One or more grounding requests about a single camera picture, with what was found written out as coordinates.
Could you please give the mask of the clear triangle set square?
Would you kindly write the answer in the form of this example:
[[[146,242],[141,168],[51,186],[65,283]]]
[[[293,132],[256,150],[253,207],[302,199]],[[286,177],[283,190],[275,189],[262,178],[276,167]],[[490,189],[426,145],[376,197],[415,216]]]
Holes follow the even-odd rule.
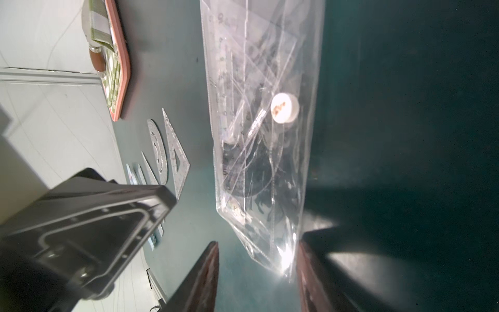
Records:
[[[177,201],[179,201],[183,191],[183,187],[187,180],[191,164],[164,109],[162,109],[162,115],[166,127],[170,163],[174,179],[175,196],[177,198]]]

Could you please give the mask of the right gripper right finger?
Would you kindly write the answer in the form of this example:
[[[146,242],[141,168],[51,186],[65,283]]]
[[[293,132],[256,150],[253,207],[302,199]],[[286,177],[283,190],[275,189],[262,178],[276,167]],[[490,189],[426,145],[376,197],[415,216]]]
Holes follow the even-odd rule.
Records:
[[[306,231],[298,244],[296,274],[302,311],[357,311],[320,258],[325,230]]]

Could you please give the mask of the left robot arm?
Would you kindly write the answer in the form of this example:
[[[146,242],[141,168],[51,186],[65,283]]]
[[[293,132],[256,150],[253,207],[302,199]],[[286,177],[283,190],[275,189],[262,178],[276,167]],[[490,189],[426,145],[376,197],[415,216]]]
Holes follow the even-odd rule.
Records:
[[[1,310],[108,297],[176,202],[163,185],[121,185],[90,168],[52,188],[1,225]]]

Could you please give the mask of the clear protractor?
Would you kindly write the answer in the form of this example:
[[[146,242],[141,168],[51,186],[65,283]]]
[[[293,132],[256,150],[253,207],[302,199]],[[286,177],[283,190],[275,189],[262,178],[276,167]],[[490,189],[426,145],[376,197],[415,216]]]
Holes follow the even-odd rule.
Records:
[[[168,182],[168,161],[166,157],[165,145],[157,124],[152,120],[147,120],[149,136],[152,141],[155,162],[159,173],[159,179],[162,185]]]

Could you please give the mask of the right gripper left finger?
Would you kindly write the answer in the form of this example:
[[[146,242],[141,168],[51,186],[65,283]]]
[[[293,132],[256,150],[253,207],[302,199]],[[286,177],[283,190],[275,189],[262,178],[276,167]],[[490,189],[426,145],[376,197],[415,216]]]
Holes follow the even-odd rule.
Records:
[[[219,257],[219,244],[211,241],[161,311],[214,311]]]

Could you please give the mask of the clear large set square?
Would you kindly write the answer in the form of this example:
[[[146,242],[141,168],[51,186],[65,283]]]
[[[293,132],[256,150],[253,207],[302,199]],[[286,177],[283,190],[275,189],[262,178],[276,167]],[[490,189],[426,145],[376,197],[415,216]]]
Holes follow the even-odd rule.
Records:
[[[144,154],[144,152],[141,152],[141,155],[142,155],[142,158],[143,158],[143,161],[144,161],[144,165],[145,165],[145,168],[146,168],[146,172],[148,174],[148,178],[149,178],[149,181],[150,181],[150,184],[151,185],[158,185],[159,182],[157,181],[157,178],[151,168],[151,166],[149,165],[149,162]]]

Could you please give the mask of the clear straight ruler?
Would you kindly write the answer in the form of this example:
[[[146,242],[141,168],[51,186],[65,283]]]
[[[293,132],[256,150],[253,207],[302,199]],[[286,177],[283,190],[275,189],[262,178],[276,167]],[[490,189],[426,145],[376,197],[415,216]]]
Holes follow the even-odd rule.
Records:
[[[139,171],[136,171],[133,169],[132,166],[130,166],[129,164],[126,164],[126,170],[127,170],[129,182],[132,185],[146,185],[147,184],[140,166],[139,166]]]

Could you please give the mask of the blue ruler set package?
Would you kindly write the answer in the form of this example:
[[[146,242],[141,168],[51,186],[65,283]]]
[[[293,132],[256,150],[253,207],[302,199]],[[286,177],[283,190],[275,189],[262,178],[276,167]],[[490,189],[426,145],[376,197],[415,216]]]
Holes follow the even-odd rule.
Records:
[[[152,250],[155,250],[160,245],[164,234],[164,228],[162,224],[159,224],[152,232],[152,234],[148,237],[148,244]]]

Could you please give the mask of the clear plastic pouch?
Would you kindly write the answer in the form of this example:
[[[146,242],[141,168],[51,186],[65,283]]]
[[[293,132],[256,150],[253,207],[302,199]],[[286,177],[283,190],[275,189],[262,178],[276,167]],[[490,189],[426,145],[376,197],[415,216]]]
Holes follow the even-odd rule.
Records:
[[[202,1],[218,214],[248,255],[292,276],[301,231],[324,1]]]

